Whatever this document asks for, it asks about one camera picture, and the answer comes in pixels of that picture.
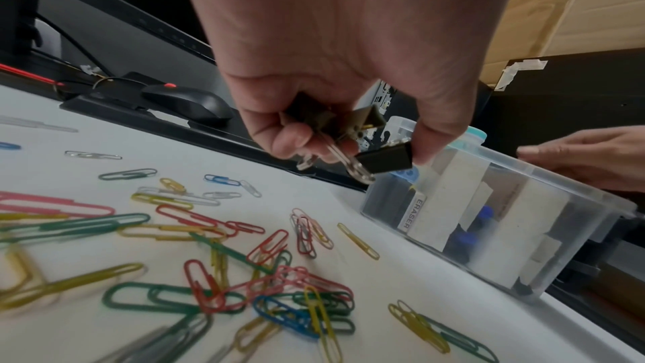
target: desk surface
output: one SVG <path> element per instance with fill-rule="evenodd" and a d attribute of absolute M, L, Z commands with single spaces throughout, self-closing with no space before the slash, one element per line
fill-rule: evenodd
<path fill-rule="evenodd" d="M 79 129 L 79 133 L 0 125 L 0 141 L 22 146 L 20 151 L 0 151 L 2 190 L 72 198 L 103 204 L 120 213 L 146 212 L 153 221 L 169 219 L 154 207 L 133 202 L 130 195 L 140 186 L 160 186 L 170 177 L 201 194 L 234 190 L 203 180 L 205 173 L 245 179 L 262 194 L 223 200 L 216 208 L 196 206 L 196 211 L 222 220 L 262 225 L 267 234 L 277 229 L 292 231 L 288 216 L 294 207 L 317 219 L 335 242 L 333 250 L 318 246 L 318 258 L 307 260 L 295 250 L 290 234 L 293 265 L 348 285 L 355 293 L 357 326 L 352 336 L 340 337 L 346 362 L 479 362 L 452 348 L 441 355 L 417 338 L 388 312 L 388 303 L 406 301 L 420 313 L 487 345 L 501 362 L 642 362 L 645 358 L 618 339 L 564 307 L 548 295 L 528 306 L 492 286 L 377 227 L 357 211 L 363 194 L 339 186 L 298 177 L 257 163 L 235 159 L 159 136 L 138 132 L 81 115 L 64 112 L 57 103 L 0 86 L 0 115 L 39 120 Z M 65 157 L 64 152 L 87 151 L 123 156 L 120 161 Z M 101 173 L 153 167 L 156 177 L 126 181 L 101 181 Z M 336 227 L 346 224 L 381 255 L 374 261 L 360 251 Z M 240 235 L 227 244 L 248 252 L 260 242 Z M 198 258 L 210 261 L 209 251 L 195 243 L 160 243 L 127 239 L 117 234 L 86 239 L 37 243 L 25 246 L 48 280 L 58 280 L 140 261 L 147 272 L 142 282 L 185 286 L 183 263 Z M 232 283 L 250 278 L 250 271 L 229 263 Z M 7 263 L 0 261 L 0 288 L 13 283 Z M 113 282 L 78 289 L 59 299 L 37 302 L 20 314 L 0 315 L 0 351 L 3 363 L 92 362 L 134 341 L 178 316 L 117 311 L 105 308 L 100 298 Z M 123 300 L 142 301 L 129 294 Z M 255 317 L 251 309 L 233 317 L 218 315 L 205 338 L 180 362 L 205 362 L 232 340 L 235 331 Z M 235 362 L 240 356 L 229 356 Z M 282 331 L 263 344 L 251 361 L 323 362 L 318 345 Z"/>

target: computer mouse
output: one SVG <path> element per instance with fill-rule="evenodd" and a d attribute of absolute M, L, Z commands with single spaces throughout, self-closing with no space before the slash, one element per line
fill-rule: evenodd
<path fill-rule="evenodd" d="M 141 96 L 203 125 L 222 125 L 233 117 L 233 110 L 221 97 L 203 89 L 148 85 L 141 89 Z"/>

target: hand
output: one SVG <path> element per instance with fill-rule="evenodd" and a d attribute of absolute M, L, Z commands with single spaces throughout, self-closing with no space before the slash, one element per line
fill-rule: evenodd
<path fill-rule="evenodd" d="M 342 112 L 377 79 L 417 99 L 415 161 L 465 131 L 505 0 L 192 0 L 249 133 L 279 158 L 329 160 L 280 115 L 299 91 Z M 355 153 L 353 141 L 341 148 Z"/>
<path fill-rule="evenodd" d="M 582 130 L 517 156 L 599 189 L 645 192 L 645 126 Z"/>

